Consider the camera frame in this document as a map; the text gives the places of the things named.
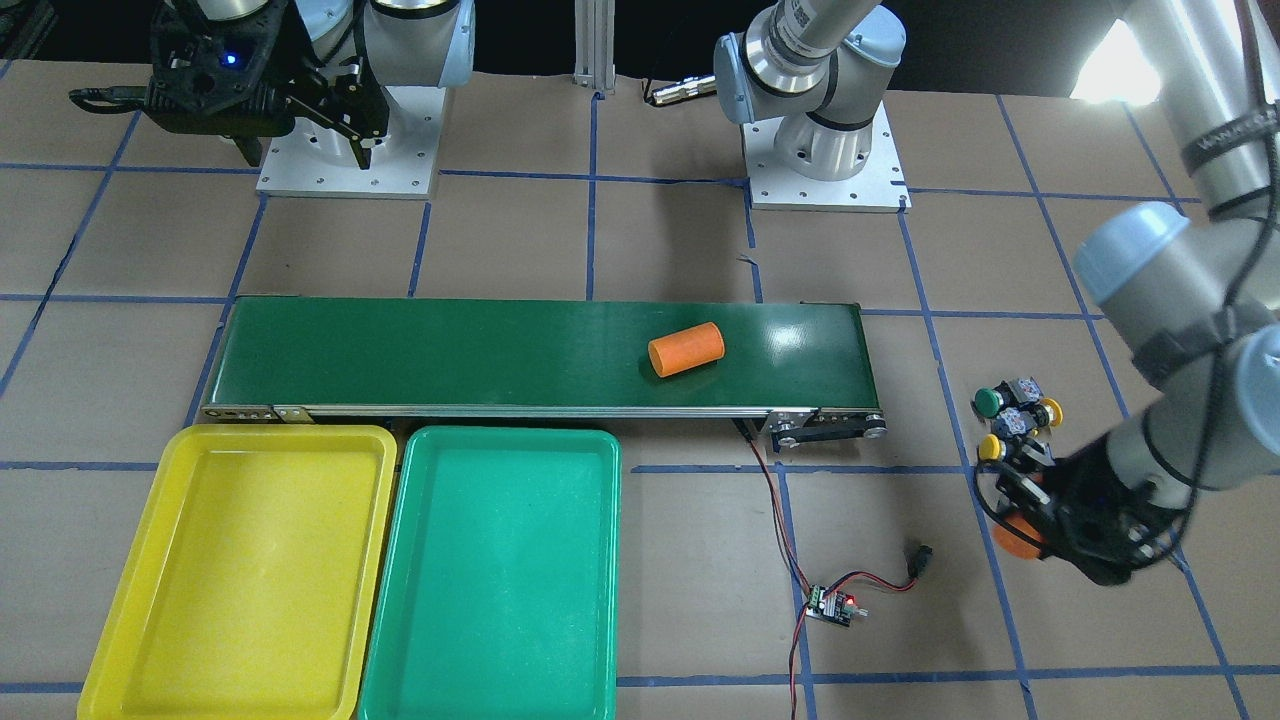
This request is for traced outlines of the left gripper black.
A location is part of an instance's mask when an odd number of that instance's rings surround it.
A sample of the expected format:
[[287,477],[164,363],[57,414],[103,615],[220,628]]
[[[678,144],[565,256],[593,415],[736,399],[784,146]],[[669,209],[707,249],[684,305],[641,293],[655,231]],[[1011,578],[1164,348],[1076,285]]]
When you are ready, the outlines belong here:
[[1107,443],[1096,439],[1055,464],[1039,439],[1004,442],[1004,479],[1010,511],[1016,510],[1043,536],[1046,559],[1070,562],[1097,585],[1121,585],[1142,568],[1165,559],[1158,541],[1181,521],[1185,505],[1155,503],[1155,483],[1126,486],[1110,461]]

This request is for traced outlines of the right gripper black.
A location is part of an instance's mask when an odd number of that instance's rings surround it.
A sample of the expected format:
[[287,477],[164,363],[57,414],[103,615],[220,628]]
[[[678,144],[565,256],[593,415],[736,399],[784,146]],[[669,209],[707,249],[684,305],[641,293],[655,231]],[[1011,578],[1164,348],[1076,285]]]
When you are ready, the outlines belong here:
[[248,167],[261,167],[261,138],[282,137],[298,118],[349,141],[370,169],[390,108],[364,56],[326,67],[298,4],[257,1],[218,19],[197,1],[165,1],[150,27],[152,76],[145,113],[179,135],[232,138]]

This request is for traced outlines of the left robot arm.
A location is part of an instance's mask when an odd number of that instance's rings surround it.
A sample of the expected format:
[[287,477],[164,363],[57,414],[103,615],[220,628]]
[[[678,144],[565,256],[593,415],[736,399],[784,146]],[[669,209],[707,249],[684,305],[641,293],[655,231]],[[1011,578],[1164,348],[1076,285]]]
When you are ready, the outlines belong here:
[[[992,520],[1097,585],[1164,561],[1202,493],[1274,471],[1279,455],[1277,44],[1257,1],[1134,1],[1124,20],[1210,222],[1143,202],[1073,266],[1158,398],[1037,480],[989,460],[1007,503]],[[791,170],[845,181],[904,47],[878,1],[778,1],[718,40],[713,78],[731,122],[781,119]]]

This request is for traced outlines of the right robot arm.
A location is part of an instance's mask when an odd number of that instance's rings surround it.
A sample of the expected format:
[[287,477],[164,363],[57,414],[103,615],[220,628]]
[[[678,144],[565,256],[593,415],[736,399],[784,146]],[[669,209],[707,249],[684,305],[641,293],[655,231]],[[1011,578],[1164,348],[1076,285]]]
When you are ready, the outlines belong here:
[[392,88],[468,81],[474,20],[471,1],[165,1],[142,108],[172,133],[232,141],[251,167],[264,138],[308,120],[369,169]]

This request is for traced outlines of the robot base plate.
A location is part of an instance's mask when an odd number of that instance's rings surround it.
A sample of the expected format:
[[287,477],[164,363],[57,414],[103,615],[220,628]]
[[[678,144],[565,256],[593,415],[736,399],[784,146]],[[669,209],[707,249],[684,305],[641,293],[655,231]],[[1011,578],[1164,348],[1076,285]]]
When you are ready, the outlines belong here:
[[256,190],[273,197],[429,200],[451,91],[412,86],[384,91],[388,136],[362,142],[370,168],[358,165],[348,138],[298,119],[293,132],[271,141]]
[[913,201],[886,105],[870,124],[836,131],[810,117],[742,126],[751,205],[767,211],[906,211]]

